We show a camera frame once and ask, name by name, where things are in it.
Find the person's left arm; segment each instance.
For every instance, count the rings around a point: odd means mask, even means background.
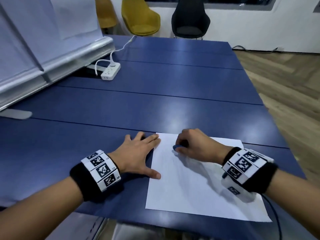
[[[138,132],[131,140],[130,135],[126,135],[123,144],[108,156],[120,173],[160,179],[160,173],[145,163],[147,154],[160,143],[159,136],[154,134],[142,140],[143,136],[143,132]],[[79,186],[67,177],[0,212],[0,239],[45,239],[83,201]]]

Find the person's left hand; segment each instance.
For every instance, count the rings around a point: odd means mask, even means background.
[[[146,166],[146,156],[160,143],[161,139],[158,134],[141,140],[142,137],[144,137],[142,131],[138,132],[133,140],[130,135],[126,135],[122,145],[114,152],[108,153],[108,156],[118,166],[121,173],[145,174],[150,178],[160,179],[160,173]]]

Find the person's right arm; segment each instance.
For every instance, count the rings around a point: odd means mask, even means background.
[[[203,162],[223,164],[232,147],[225,146],[199,129],[184,129],[174,147],[178,153]],[[278,169],[265,194],[320,239],[320,189],[308,181]]]

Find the black chair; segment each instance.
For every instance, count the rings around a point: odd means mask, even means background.
[[[206,34],[210,18],[202,0],[179,0],[171,18],[174,37],[195,39]]]

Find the paper sheet on board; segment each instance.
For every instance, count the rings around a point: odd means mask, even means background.
[[[162,177],[150,179],[146,209],[271,222],[259,194],[253,202],[242,202],[222,186],[224,171],[220,165],[181,156],[172,149],[178,135],[159,135],[161,143],[153,152],[151,168]],[[240,140],[212,138],[228,146],[243,148]]]
[[[50,0],[61,39],[98,29],[95,0]]]

